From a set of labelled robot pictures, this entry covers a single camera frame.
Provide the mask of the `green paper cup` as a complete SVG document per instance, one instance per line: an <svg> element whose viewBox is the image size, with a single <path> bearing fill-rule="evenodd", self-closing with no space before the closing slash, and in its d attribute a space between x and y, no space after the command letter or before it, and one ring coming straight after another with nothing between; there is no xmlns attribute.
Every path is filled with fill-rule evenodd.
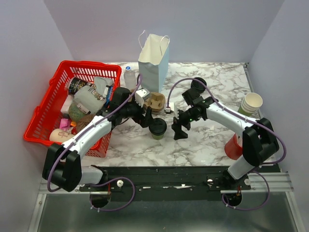
<svg viewBox="0 0 309 232"><path fill-rule="evenodd" d="M165 132L160 132L160 133L156 133L156 132L152 132L151 136L155 139L155 140L161 140L164 137Z"/></svg>

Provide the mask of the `light blue paper bag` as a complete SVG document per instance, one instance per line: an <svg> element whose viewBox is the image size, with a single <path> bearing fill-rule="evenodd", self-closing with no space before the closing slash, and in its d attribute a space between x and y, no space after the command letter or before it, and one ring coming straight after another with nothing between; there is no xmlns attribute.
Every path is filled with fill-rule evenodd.
<svg viewBox="0 0 309 232"><path fill-rule="evenodd" d="M147 34L144 44L140 44L138 58L141 86L150 92L160 93L168 74L170 37Z"/></svg>

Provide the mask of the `black cup lid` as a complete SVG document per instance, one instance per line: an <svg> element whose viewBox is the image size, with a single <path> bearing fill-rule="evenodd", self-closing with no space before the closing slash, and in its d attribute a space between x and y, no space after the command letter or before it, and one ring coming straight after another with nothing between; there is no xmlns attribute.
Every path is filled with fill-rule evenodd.
<svg viewBox="0 0 309 232"><path fill-rule="evenodd" d="M161 118L155 118L153 123L149 126L149 131L152 135L161 136L167 130L167 124L165 120Z"/></svg>

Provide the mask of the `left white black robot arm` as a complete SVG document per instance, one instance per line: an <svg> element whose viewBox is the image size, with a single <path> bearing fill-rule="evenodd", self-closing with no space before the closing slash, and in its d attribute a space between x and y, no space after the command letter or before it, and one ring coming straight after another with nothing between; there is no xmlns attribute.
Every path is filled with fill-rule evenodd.
<svg viewBox="0 0 309 232"><path fill-rule="evenodd" d="M146 89L130 92L124 87L116 88L108 106L98 111L85 128L62 144L53 143L48 148L43 179L67 192L81 184L90 184L97 191L104 190L107 179L103 170L94 166L83 167L81 161L90 148L120 125L123 119L131 118L142 128L152 125L151 108L143 109L149 97L150 92Z"/></svg>

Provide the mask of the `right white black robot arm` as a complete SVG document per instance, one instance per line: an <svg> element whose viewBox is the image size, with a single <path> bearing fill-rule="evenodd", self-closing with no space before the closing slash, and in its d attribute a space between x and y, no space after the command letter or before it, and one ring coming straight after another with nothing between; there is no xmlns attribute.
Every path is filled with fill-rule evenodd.
<svg viewBox="0 0 309 232"><path fill-rule="evenodd" d="M212 120L232 130L242 139L241 156L224 172L222 184L227 189L234 189L240 179L248 172L259 167L265 160L279 150L277 138L270 121L266 118L256 120L245 117L220 104L213 96L203 98L195 89L185 91L183 99L189 109L181 111L168 102L165 111L174 114L171 128L174 130L174 139L186 139L187 133L182 130L191 128L193 121Z"/></svg>

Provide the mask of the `brown pulp cup carrier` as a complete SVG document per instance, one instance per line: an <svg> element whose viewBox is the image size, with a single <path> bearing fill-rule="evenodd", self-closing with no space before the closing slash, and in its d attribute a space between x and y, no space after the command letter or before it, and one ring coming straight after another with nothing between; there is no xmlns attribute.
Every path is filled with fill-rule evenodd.
<svg viewBox="0 0 309 232"><path fill-rule="evenodd" d="M153 113L159 113L164 109L165 103L166 98L164 94L151 92L149 99L144 102L143 108L146 110L150 107Z"/></svg>

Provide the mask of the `stack of green paper cups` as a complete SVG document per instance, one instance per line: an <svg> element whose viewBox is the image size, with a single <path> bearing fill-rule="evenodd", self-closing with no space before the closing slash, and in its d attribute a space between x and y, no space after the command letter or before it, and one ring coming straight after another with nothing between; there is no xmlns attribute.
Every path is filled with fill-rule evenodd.
<svg viewBox="0 0 309 232"><path fill-rule="evenodd" d="M263 99L259 94L248 93L241 101L238 113L241 113L245 116L251 116L262 106L262 104Z"/></svg>

